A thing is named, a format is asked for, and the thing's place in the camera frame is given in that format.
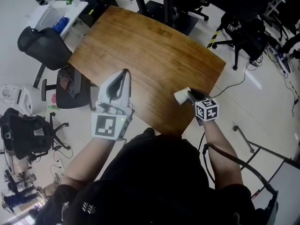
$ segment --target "white floor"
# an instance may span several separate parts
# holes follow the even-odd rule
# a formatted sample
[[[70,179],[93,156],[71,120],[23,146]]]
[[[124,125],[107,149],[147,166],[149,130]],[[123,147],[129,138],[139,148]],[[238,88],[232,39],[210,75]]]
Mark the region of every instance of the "white floor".
[[[136,1],[116,0],[120,7],[137,11]],[[203,13],[207,14],[210,19],[208,22],[200,20],[190,37],[198,41],[203,46],[207,46],[215,30],[220,24],[220,19],[224,14],[217,7],[210,5],[203,8]],[[275,37],[278,37],[278,32],[274,29],[267,30]],[[222,32],[219,33],[216,41],[229,39]],[[71,50],[74,50],[80,42],[72,35],[65,39],[66,44]],[[224,68],[216,86],[211,92],[211,96],[215,96],[229,85],[240,83],[244,78],[244,71],[248,56],[241,51],[239,56],[239,68],[237,71],[232,69],[234,63],[233,49],[227,45],[220,45],[216,50],[212,49],[216,55],[226,61]],[[286,83],[290,87],[290,82],[300,92],[300,72],[298,70],[298,61],[293,60],[295,66],[294,72],[291,73]],[[57,71],[47,70],[43,78],[48,79],[48,83],[56,82]],[[97,91],[93,91],[94,99],[97,97]],[[51,92],[47,94],[48,104],[51,105]],[[284,77],[281,75],[274,63],[264,54],[262,66],[255,71],[246,71],[246,79],[244,83],[226,90],[222,95],[217,97],[220,105],[220,117],[217,119],[217,124],[236,149],[238,156],[247,161],[251,157],[249,148],[243,141],[238,132],[234,132],[232,127],[234,124],[239,125],[246,137],[261,146],[274,150],[288,158],[292,158],[296,154],[298,137],[300,136],[300,111],[299,104],[294,108],[295,117],[292,117],[293,94],[285,87]],[[64,128],[59,134],[59,137],[64,142],[71,145],[74,155],[76,155],[91,139],[90,134],[90,114],[89,107],[82,107],[70,110],[54,110],[57,116],[55,121],[59,124],[69,122],[70,127]],[[148,125],[134,117],[127,130],[125,137],[127,140],[135,135],[140,134]],[[199,127],[195,119],[190,123],[183,134],[194,146],[198,147],[200,138],[203,134],[203,128]],[[122,142],[118,142],[110,157],[109,162],[115,157],[122,147]],[[71,151],[61,149],[66,155],[70,156]],[[70,159],[63,157],[59,152],[55,153],[55,159],[61,158],[64,166],[67,166]],[[37,176],[37,185],[46,186],[52,182],[53,178],[50,171],[50,166],[58,165],[53,160],[53,152],[46,157],[43,157],[39,163],[33,164],[33,172]],[[266,152],[260,151],[258,155],[250,163],[256,168],[267,180],[277,170],[281,164],[281,160]],[[61,173],[60,169],[52,166],[52,173]],[[262,187],[260,181],[247,169],[243,170],[244,184],[255,193]]]

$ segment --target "white table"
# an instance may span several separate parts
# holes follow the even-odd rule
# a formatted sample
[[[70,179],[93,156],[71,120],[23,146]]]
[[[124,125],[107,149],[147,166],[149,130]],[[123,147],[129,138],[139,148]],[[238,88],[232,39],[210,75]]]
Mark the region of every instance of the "white table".
[[[65,8],[65,15],[64,17],[69,18],[69,23],[61,32],[60,36],[64,38],[68,32],[72,33],[74,36],[78,37],[80,33],[75,30],[72,26],[75,20],[78,18],[79,14],[85,9],[88,5],[88,2],[79,2],[77,5],[66,5],[65,1],[55,1],[52,6],[55,8]]]
[[[86,8],[87,5],[88,2],[79,2],[77,5],[67,5],[66,1],[55,1],[51,4],[52,7],[59,9],[59,11],[62,13],[64,17],[69,18],[68,24],[60,34],[62,38],[64,38],[68,32],[72,33],[79,39],[82,38],[80,35],[78,35],[79,32],[76,31],[72,26],[75,20],[77,19],[77,17],[79,16],[79,14]],[[40,10],[41,7],[36,8],[33,14],[29,17],[26,27],[31,26],[32,28],[35,28],[36,24],[44,14]]]
[[[272,2],[269,2],[268,3],[268,8],[270,8],[270,11],[269,12],[267,12],[267,16],[269,16],[270,15],[270,13],[271,12],[273,12],[273,11],[275,11],[275,12],[277,12],[278,14],[279,14],[279,12],[277,11],[277,6],[279,5],[279,3],[281,3],[281,2],[283,2],[283,3],[285,3],[285,0],[273,0]]]

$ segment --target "wooden table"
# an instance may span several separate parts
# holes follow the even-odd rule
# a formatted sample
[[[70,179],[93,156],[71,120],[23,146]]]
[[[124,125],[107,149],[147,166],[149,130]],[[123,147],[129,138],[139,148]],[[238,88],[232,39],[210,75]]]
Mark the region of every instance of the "wooden table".
[[[180,136],[194,117],[173,94],[190,87],[210,93],[225,62],[178,31],[110,6],[86,34],[70,64],[98,86],[127,68],[135,115],[162,134]]]

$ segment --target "person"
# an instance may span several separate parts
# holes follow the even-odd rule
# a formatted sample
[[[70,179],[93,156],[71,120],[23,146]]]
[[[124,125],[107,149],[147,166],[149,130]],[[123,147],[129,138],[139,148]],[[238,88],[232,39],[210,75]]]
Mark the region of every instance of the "person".
[[[284,54],[288,54],[290,52],[290,50],[292,49],[292,47],[298,42],[300,42],[300,33],[298,33],[294,37],[288,39],[279,51]],[[294,58],[300,59],[299,50],[294,49],[292,52],[292,55]]]
[[[27,187],[21,192],[17,192],[15,195],[5,196],[2,193],[2,208],[5,210],[10,210],[15,212],[14,208],[25,203],[31,202],[33,199],[38,197],[37,193],[33,193],[27,196],[28,193],[31,193],[33,190],[36,190],[35,186]]]
[[[203,122],[208,143],[237,156],[215,121]],[[70,162],[36,225],[259,224],[240,166],[209,148],[215,189],[187,140],[152,128],[117,154],[98,181],[114,141],[93,138]]]

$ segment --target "forearm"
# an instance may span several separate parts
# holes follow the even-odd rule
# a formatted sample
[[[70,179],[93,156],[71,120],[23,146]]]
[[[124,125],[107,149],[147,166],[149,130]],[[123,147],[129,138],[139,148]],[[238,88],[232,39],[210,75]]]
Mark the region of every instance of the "forearm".
[[[68,165],[62,184],[77,189],[93,182],[103,168],[115,141],[93,138]]]
[[[237,157],[232,145],[228,142],[215,121],[203,122],[205,138],[207,143],[215,145],[217,148]],[[221,189],[227,185],[239,183],[243,184],[240,166],[214,151],[208,149],[212,169],[215,174],[216,188]]]

